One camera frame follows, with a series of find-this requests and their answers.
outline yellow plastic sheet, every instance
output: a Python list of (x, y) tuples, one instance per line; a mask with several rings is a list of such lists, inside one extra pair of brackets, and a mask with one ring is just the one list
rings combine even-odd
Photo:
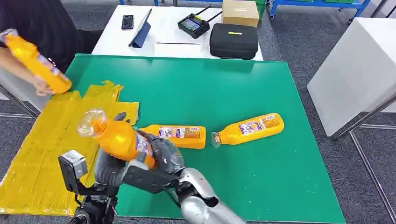
[(91, 85), (85, 96), (78, 91), (54, 96), (45, 106), (0, 182), (0, 213), (73, 215), (74, 194), (67, 191), (57, 157), (72, 149), (86, 157), (88, 174), (80, 180), (94, 183), (98, 144), (77, 133), (77, 121), (92, 108), (105, 110), (110, 118), (127, 112), (135, 124), (139, 103), (117, 102), (122, 86), (105, 81)]

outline green table surface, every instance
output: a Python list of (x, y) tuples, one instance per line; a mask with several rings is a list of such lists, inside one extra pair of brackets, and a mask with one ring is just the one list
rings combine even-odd
[[(285, 62), (76, 55), (66, 75), (82, 95), (121, 84), (119, 101), (140, 102), (138, 127), (206, 127), (206, 147), (181, 149), (217, 195), (248, 221), (345, 223)], [(284, 130), (235, 146), (211, 146), (210, 132), (276, 112)], [(119, 216), (182, 218), (168, 195), (122, 185)]]

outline orange juice bottle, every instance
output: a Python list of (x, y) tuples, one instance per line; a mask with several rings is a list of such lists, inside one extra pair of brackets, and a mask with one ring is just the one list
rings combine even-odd
[(146, 153), (144, 163), (149, 169), (155, 165), (150, 142), (125, 121), (108, 119), (101, 109), (91, 109), (81, 119), (78, 133), (95, 139), (102, 150), (118, 159), (131, 161), (139, 152)]
[(228, 125), (221, 132), (212, 132), (212, 144), (216, 148), (221, 144), (237, 145), (278, 134), (283, 127), (281, 116), (270, 113)]
[(206, 129), (202, 126), (150, 125), (140, 130), (169, 139), (180, 148), (205, 148)]
[(71, 87), (71, 81), (59, 71), (46, 57), (37, 51), (37, 47), (24, 40), (15, 29), (0, 33), (0, 41), (26, 68), (41, 78), (56, 94), (64, 93)]

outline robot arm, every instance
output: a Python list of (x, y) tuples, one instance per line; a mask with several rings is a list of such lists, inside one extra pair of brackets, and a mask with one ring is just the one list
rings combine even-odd
[(190, 184), (190, 189), (178, 195), (184, 218), (193, 224), (245, 224), (215, 194), (210, 183), (196, 169), (185, 168), (179, 178), (180, 184)]
[[(72, 150), (58, 157), (66, 188), (79, 204), (74, 223), (111, 224), (116, 215), (117, 193), (123, 183), (152, 194), (165, 191), (193, 224), (244, 224), (215, 194), (210, 183), (196, 169), (186, 168), (179, 150), (169, 141), (138, 131), (153, 148), (158, 169), (148, 170), (140, 153), (125, 165), (99, 150), (95, 164), (97, 183), (86, 188), (79, 178), (87, 173), (85, 158)], [(83, 195), (80, 202), (77, 195)]]

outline bottle label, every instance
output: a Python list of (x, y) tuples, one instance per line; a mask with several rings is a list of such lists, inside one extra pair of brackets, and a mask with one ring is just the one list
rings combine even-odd
[(201, 132), (199, 127), (160, 127), (160, 138), (199, 139)]
[(278, 119), (275, 119), (275, 114), (270, 114), (263, 118), (260, 118), (259, 121), (263, 128), (276, 127), (281, 124), (281, 122)]
[(59, 76), (61, 79), (63, 79), (64, 81), (70, 81), (63, 73), (61, 73), (61, 71), (56, 68), (54, 66), (54, 64), (52, 64), (52, 62), (50, 62), (46, 57), (44, 57), (43, 55), (39, 54), (37, 57), (38, 61), (43, 64), (45, 67), (47, 67), (51, 73), (54, 76)]
[(250, 121), (239, 125), (239, 129), (243, 135), (255, 133), (262, 130), (262, 127), (258, 122)]
[(136, 133), (136, 150), (139, 152), (145, 152), (147, 156), (153, 156), (153, 150), (149, 140)]
[(37, 57), (37, 60), (44, 65), (45, 67), (47, 67), (47, 69), (49, 69), (51, 71), (51, 73), (54, 76), (58, 76), (58, 74), (60, 73), (59, 69), (57, 69), (46, 57), (44, 57), (43, 55), (39, 54)]
[(257, 121), (249, 121), (244, 124), (239, 125), (239, 129), (243, 135), (255, 133), (267, 128), (275, 127), (280, 125), (280, 121), (275, 119), (275, 114), (270, 114), (261, 117)]

